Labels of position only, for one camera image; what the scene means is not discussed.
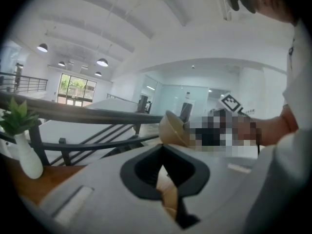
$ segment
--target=green leaves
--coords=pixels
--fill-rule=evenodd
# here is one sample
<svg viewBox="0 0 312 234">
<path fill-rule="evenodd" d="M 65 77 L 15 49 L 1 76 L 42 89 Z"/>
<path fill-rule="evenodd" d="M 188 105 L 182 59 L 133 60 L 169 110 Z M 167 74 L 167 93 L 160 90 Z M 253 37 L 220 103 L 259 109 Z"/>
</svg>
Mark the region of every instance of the green leaves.
<svg viewBox="0 0 312 234">
<path fill-rule="evenodd" d="M 18 108 L 18 112 L 20 114 L 20 116 L 23 118 L 23 117 L 26 117 L 27 115 L 27 102 L 24 101 Z"/>
<path fill-rule="evenodd" d="M 21 134 L 37 124 L 39 116 L 34 113 L 27 114 L 26 101 L 19 106 L 12 98 L 8 108 L 11 113 L 3 112 L 3 120 L 0 121 L 0 126 L 8 135 Z"/>
</svg>

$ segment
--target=white vase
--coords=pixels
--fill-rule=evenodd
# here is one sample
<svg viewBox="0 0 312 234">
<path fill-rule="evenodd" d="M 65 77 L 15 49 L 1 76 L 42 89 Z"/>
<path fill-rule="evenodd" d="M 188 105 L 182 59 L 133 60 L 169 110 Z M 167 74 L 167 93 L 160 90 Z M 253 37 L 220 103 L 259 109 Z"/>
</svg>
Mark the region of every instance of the white vase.
<svg viewBox="0 0 312 234">
<path fill-rule="evenodd" d="M 30 147 L 25 133 L 14 136 L 18 151 L 19 162 L 24 173 L 32 179 L 39 178 L 43 173 L 41 160 L 35 151 Z"/>
</svg>

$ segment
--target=doorway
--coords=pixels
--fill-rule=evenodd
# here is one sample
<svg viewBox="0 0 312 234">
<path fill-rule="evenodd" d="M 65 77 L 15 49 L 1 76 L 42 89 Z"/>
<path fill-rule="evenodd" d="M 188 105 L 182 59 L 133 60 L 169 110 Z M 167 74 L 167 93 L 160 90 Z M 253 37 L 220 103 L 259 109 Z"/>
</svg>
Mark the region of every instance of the doorway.
<svg viewBox="0 0 312 234">
<path fill-rule="evenodd" d="M 58 88 L 58 103 L 77 107 L 92 104 L 97 83 L 62 74 Z"/>
</svg>

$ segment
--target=green trees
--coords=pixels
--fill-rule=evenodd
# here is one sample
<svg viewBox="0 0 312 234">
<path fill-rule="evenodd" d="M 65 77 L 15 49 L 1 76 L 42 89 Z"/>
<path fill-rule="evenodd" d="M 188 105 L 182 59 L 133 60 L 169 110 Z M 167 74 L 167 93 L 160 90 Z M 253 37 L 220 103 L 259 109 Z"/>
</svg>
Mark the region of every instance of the green trees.
<svg viewBox="0 0 312 234">
<path fill-rule="evenodd" d="M 85 87 L 85 84 L 81 79 L 76 79 L 74 81 L 69 81 L 69 79 L 70 79 L 70 76 L 62 75 L 61 84 L 60 84 L 61 90 L 67 91 L 68 85 L 74 86 L 77 88 Z"/>
</svg>

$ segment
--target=railing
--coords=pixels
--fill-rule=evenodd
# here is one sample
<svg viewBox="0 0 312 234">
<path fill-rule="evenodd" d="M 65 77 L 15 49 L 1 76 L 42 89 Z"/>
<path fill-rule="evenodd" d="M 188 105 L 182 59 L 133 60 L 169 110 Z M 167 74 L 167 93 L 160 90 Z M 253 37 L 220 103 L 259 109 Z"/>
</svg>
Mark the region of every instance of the railing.
<svg viewBox="0 0 312 234">
<path fill-rule="evenodd" d="M 134 102 L 134 101 L 130 101 L 130 100 L 127 100 L 127 99 L 123 99 L 123 98 L 118 97 L 118 96 L 113 96 L 113 95 L 111 95 L 111 94 L 107 94 L 107 97 L 106 97 L 106 98 L 107 98 L 107 99 L 109 99 L 109 98 L 112 98 L 112 99 L 120 99 L 120 100 L 124 100 L 124 101 L 127 101 L 127 102 L 132 102 L 132 103 L 137 104 L 137 103 Z"/>
<path fill-rule="evenodd" d="M 0 72 L 0 91 L 23 93 L 45 91 L 46 79 Z"/>
<path fill-rule="evenodd" d="M 7 110 L 8 109 L 8 102 L 10 101 L 12 94 L 7 92 L 0 91 L 0 108 Z M 64 162 L 61 164 L 65 165 L 75 165 L 87 156 L 91 155 L 97 150 L 103 150 L 108 148 L 116 148 L 116 147 L 123 147 L 126 145 L 136 145 L 138 143 L 148 141 L 154 138 L 157 138 L 158 135 L 151 135 L 146 137 L 139 137 L 139 138 L 131 138 L 128 140 L 123 141 L 113 141 L 121 134 L 125 133 L 129 129 L 135 126 L 136 134 L 139 133 L 139 129 L 141 124 L 152 124 L 152 123 L 159 123 L 162 119 L 162 116 L 155 116 L 149 114 L 142 114 L 142 113 L 128 113 L 128 112 L 117 112 L 117 111 L 110 111 L 110 110 L 96 110 L 96 109 L 88 109 L 83 107 L 75 107 L 69 105 L 58 104 L 55 102 L 49 102 L 46 100 L 38 100 L 32 99 L 28 97 L 24 97 L 21 95 L 14 95 L 14 98 L 18 104 L 22 103 L 23 101 L 27 101 L 28 109 L 30 111 L 36 112 L 40 118 L 56 120 L 56 121 L 66 121 L 66 122 L 75 122 L 75 123 L 89 123 L 89 124 L 122 124 L 122 127 L 118 127 L 117 129 L 113 130 L 112 132 L 106 134 L 105 136 L 101 137 L 97 141 L 91 144 L 86 144 L 88 141 L 95 138 L 95 136 L 99 136 L 100 134 L 107 131 L 103 129 L 96 135 L 89 137 L 85 141 L 80 144 L 66 144 L 66 140 L 60 139 L 59 143 L 43 143 L 41 141 L 39 126 L 36 125 L 29 130 L 30 146 L 34 149 L 34 151 L 38 154 L 39 158 L 41 159 L 43 165 L 51 165 L 55 162 L 64 159 Z M 145 108 L 146 102 L 141 101 L 138 105 L 138 111 L 142 112 Z M 184 115 L 181 115 L 182 120 L 187 118 L 185 115 L 186 110 L 183 111 Z M 111 136 L 113 133 L 121 130 L 116 136 Z M 13 137 L 8 136 L 5 133 L 0 132 L 0 138 L 11 142 L 16 143 Z M 45 151 L 61 151 L 61 156 L 58 157 L 53 162 L 49 162 L 46 156 Z M 69 153 L 73 151 L 78 151 L 77 154 L 69 157 Z M 81 155 L 85 151 L 91 151 L 84 156 L 80 157 L 75 162 L 72 162 L 72 159 Z"/>
</svg>

